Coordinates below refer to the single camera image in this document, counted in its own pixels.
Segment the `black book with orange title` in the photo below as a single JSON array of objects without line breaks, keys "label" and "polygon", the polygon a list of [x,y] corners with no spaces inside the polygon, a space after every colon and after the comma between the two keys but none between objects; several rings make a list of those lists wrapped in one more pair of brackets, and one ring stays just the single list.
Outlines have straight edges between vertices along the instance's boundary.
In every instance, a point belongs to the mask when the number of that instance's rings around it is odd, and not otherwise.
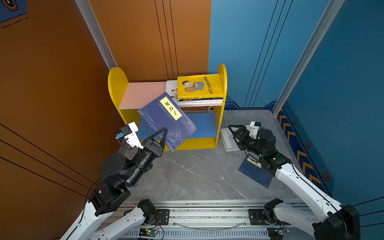
[{"label": "black book with orange title", "polygon": [[222,100],[223,97],[215,97],[215,98],[195,98],[195,99],[177,99],[178,102],[191,102],[191,101],[205,101],[205,100]]}]

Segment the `yellow cartoon cover book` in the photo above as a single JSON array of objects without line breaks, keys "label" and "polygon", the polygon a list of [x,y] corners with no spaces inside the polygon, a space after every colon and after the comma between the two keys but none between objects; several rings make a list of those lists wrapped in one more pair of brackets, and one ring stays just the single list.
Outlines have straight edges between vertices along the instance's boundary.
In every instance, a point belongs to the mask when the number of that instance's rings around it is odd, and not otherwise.
[{"label": "yellow cartoon cover book", "polygon": [[224,97],[219,74],[178,77],[178,99],[215,97]]}]

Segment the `white book with brown bars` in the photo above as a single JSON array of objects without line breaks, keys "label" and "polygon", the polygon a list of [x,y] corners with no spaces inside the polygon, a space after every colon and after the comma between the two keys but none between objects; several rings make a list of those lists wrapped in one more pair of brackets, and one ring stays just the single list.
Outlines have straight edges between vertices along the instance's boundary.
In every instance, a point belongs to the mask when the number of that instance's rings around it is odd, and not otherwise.
[{"label": "white book with brown bars", "polygon": [[196,101],[179,101],[177,99],[177,80],[166,81],[166,93],[176,102],[179,107],[209,107],[221,106],[223,100],[196,100]]}]

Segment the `dark blue book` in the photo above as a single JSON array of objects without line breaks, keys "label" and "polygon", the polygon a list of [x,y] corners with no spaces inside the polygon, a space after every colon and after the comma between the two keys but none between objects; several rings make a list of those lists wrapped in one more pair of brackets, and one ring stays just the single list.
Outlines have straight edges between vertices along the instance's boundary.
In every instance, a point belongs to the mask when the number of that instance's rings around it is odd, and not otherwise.
[{"label": "dark blue book", "polygon": [[243,163],[240,165],[239,172],[266,188],[269,188],[273,178],[273,176],[262,167],[261,163],[250,154],[247,154]]},{"label": "dark blue book", "polygon": [[172,152],[197,130],[192,120],[167,93],[139,109],[138,113],[142,117],[139,140],[144,141],[153,133],[166,128],[166,145]]}]

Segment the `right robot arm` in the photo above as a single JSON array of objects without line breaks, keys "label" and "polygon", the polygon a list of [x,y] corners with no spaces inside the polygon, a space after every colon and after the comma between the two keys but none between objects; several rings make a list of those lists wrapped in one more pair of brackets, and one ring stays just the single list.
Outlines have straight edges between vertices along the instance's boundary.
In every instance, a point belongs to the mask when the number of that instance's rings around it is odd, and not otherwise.
[{"label": "right robot arm", "polygon": [[308,180],[291,160],[276,149],[276,137],[268,129],[252,137],[244,125],[230,125],[240,150],[259,157],[261,166],[288,186],[312,210],[306,212],[288,206],[280,199],[265,204],[264,215],[270,224],[287,222],[316,240],[359,240],[360,214],[351,205],[342,205]]}]

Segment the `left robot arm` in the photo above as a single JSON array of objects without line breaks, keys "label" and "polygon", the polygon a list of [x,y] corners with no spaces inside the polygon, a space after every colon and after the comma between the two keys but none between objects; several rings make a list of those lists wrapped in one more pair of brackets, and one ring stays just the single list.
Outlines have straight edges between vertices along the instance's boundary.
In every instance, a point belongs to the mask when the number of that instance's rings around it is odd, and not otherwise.
[{"label": "left robot arm", "polygon": [[142,224],[159,224],[157,209],[148,200],[141,200],[136,207],[119,220],[100,228],[121,204],[131,195],[129,189],[153,167],[153,161],[162,156],[168,130],[162,128],[140,143],[132,160],[117,153],[111,155],[101,167],[102,181],[86,200],[78,218],[61,237],[63,240],[117,240],[124,233]]}]

